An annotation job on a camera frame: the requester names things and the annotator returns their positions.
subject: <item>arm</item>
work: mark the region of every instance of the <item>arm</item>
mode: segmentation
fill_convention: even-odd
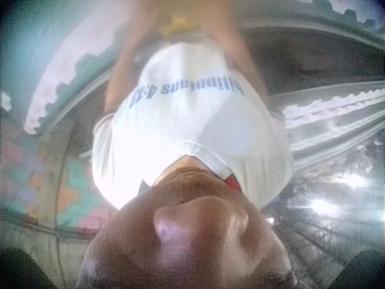
[[[203,31],[225,49],[226,57],[234,63],[268,107],[266,85],[245,41],[235,28],[230,0],[193,0],[192,13]]]
[[[164,11],[156,0],[135,1],[130,31],[116,62],[105,95],[105,111],[116,109],[137,85],[134,60],[143,38],[164,20]]]
[[[104,111],[118,108],[127,95],[135,88],[134,58],[139,43],[139,40],[127,38],[107,87]]]

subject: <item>colorful mural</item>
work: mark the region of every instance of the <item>colorful mural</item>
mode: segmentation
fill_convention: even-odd
[[[1,123],[1,207],[39,221],[39,192],[46,166],[39,140],[11,120]],[[115,213],[93,184],[90,164],[67,158],[57,197],[61,228],[99,230]]]

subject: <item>ceiling light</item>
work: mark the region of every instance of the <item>ceiling light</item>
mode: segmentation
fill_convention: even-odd
[[[341,181],[352,188],[365,187],[368,183],[362,176],[356,175],[355,173],[344,174]]]
[[[275,220],[274,220],[273,217],[267,218],[266,221],[267,221],[271,226],[273,226],[273,225],[274,225],[274,222],[275,222]]]
[[[320,215],[333,215],[337,212],[337,206],[324,200],[314,200],[309,206],[314,212]]]

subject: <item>neck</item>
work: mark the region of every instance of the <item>neck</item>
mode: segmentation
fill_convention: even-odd
[[[208,172],[214,175],[214,173],[196,157],[191,157],[189,155],[186,155],[180,158],[179,160],[177,160],[172,165],[170,165],[168,168],[166,168],[161,173],[159,178],[155,181],[154,185],[159,184],[166,176],[175,172],[177,169],[180,169],[181,167],[196,167],[197,169],[207,170]]]

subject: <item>beam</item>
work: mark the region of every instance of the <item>beam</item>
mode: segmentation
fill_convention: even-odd
[[[331,257],[333,257],[334,260],[338,264],[340,264],[342,266],[346,266],[348,264],[348,261],[345,258],[342,258],[341,256],[339,256],[339,254],[337,252],[334,252],[333,250],[330,250],[329,248],[326,248],[324,245],[319,244],[316,240],[314,240],[313,238],[310,238],[306,234],[302,233],[300,230],[298,230],[297,228],[293,227],[290,223],[288,223],[286,221],[283,221],[283,220],[282,220],[282,223],[284,223],[287,227],[289,227],[294,232],[296,232],[298,235],[303,237],[306,241],[308,241],[309,243],[314,245],[317,249],[319,249],[319,250],[323,251],[324,253],[330,255]]]

